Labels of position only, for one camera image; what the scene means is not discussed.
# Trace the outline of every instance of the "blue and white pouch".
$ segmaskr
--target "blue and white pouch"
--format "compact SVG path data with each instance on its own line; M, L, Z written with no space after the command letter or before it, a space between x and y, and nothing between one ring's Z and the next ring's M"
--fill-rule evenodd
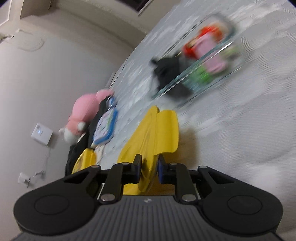
M107 107L109 109L105 114L102 115L96 126L91 148L95 149L97 146L104 145L112 139L114 135L115 122L118 115L118 111L115 106L115 98L109 97L107 100Z

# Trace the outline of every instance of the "white mattress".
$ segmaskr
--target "white mattress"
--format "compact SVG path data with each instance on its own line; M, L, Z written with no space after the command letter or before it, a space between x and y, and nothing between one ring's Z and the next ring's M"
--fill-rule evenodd
M192 25L220 11L239 27L250 58L214 90L176 109L180 143L176 161L205 164L277 196L284 206L278 229L296 240L296 11L287 1L189 0L174 7L128 58L113 85L119 118L105 147L110 168L145 115L151 100L152 57L160 57Z

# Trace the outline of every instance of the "pink toy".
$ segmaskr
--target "pink toy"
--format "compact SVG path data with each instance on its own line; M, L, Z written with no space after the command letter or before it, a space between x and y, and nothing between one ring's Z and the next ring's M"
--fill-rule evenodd
M113 94L113 90L103 89L96 94L85 94L76 100L68 124L59 130L60 133L64 134L65 141L71 145L75 144L83 134L86 125L92 121L99 111L101 101Z
M213 49L215 46L216 43L213 40L213 34L209 32L196 40L196 43L192 47L192 50L200 58L211 49ZM227 62L223 60L219 54L217 54L205 61L204 65L207 68L208 72L216 74L226 69Z

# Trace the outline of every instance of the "yellow dustpan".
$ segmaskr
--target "yellow dustpan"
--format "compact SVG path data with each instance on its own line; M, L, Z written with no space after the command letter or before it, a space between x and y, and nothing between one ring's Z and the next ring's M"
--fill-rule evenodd
M142 156L140 182L126 184L123 194L145 194L156 174L158 155L175 152L178 143L179 126L176 112L172 110L159 111L157 106L152 106L118 157L117 163L132 163L136 154Z

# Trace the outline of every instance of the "dark window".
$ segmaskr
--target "dark window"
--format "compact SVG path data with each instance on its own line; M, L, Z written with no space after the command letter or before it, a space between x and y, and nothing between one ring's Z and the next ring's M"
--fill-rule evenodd
M135 9L137 12L140 12L141 9L150 1L150 0L117 0L119 2L125 3L131 8Z

